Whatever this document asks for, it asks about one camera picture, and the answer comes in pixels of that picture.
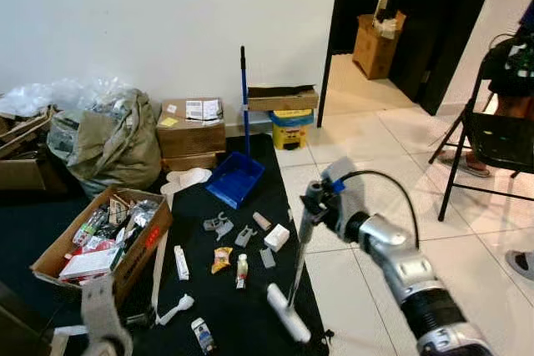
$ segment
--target yellow container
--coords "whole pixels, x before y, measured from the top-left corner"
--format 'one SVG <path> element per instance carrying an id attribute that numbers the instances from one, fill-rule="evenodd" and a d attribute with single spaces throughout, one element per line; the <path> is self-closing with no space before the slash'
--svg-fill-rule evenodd
<path id="1" fill-rule="evenodd" d="M 275 148 L 293 150 L 306 145 L 307 128 L 314 122 L 312 109 L 274 111 L 270 118 Z"/>

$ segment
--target gray plastic clip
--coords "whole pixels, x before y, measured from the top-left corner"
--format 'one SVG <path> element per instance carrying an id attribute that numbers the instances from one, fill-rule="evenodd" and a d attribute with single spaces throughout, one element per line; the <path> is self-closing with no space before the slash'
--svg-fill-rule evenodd
<path id="1" fill-rule="evenodd" d="M 265 268 L 271 268 L 276 265 L 275 258 L 273 258 L 273 253 L 270 248 L 260 250 L 259 255 L 261 256 L 261 261 L 264 262 Z"/>
<path id="2" fill-rule="evenodd" d="M 216 218 L 204 220 L 202 225 L 204 226 L 204 231 L 215 231 L 217 228 L 220 228 L 227 220 L 228 219 L 224 216 L 224 212 L 220 212 Z"/>
<path id="3" fill-rule="evenodd" d="M 234 224 L 230 220 L 226 220 L 223 225 L 215 229 L 215 232 L 217 233 L 217 242 L 227 233 L 229 233 L 232 228 L 234 227 Z"/>
<path id="4" fill-rule="evenodd" d="M 240 246 L 241 248 L 246 248 L 247 243 L 249 243 L 250 237 L 256 235 L 257 233 L 257 231 L 253 231 L 252 228 L 249 228 L 248 225 L 245 225 L 243 231 L 241 231 L 235 239 L 235 244 L 237 246 Z"/>

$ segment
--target sandal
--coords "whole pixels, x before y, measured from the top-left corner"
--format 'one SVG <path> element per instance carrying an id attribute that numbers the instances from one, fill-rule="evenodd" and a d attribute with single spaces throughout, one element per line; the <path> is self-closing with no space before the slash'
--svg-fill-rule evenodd
<path id="1" fill-rule="evenodd" d="M 534 281 L 534 252 L 509 250 L 505 259 L 516 272 Z"/>
<path id="2" fill-rule="evenodd" d="M 456 152 L 441 152 L 440 155 L 437 157 L 437 159 L 442 162 L 443 164 L 446 164 L 447 166 L 452 166 L 454 163 L 454 157 Z M 479 178 L 489 178 L 490 177 L 490 170 L 487 168 L 484 170 L 477 170 L 476 168 L 471 167 L 467 163 L 466 155 L 463 153 L 460 156 L 460 162 L 458 163 L 458 168 L 461 171 L 465 171 L 466 173 L 469 173 L 470 175 L 474 175 L 475 177 Z"/>

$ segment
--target blue pole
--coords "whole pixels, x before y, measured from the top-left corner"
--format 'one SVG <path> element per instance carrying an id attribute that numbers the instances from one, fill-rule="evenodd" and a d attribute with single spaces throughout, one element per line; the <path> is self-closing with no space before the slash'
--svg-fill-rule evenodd
<path id="1" fill-rule="evenodd" d="M 247 70 L 244 60 L 244 46 L 241 47 L 241 88 L 243 89 L 244 150 L 250 157 L 249 99 L 247 91 Z"/>

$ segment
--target robotic arm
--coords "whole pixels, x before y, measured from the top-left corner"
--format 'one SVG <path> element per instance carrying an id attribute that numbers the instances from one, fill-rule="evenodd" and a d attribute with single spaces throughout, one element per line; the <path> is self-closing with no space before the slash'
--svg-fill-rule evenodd
<path id="1" fill-rule="evenodd" d="M 352 171 L 352 162 L 341 159 L 322 173 L 322 181 L 309 184 L 302 197 L 305 213 L 300 226 L 300 253 L 311 240 L 313 227 L 324 222 L 341 240 L 359 243 L 380 266 L 416 336 L 419 354 L 494 355 L 478 328 L 466 321 L 411 235 L 379 214 L 368 214 L 362 200 L 363 183 L 360 177 L 347 175 Z"/>

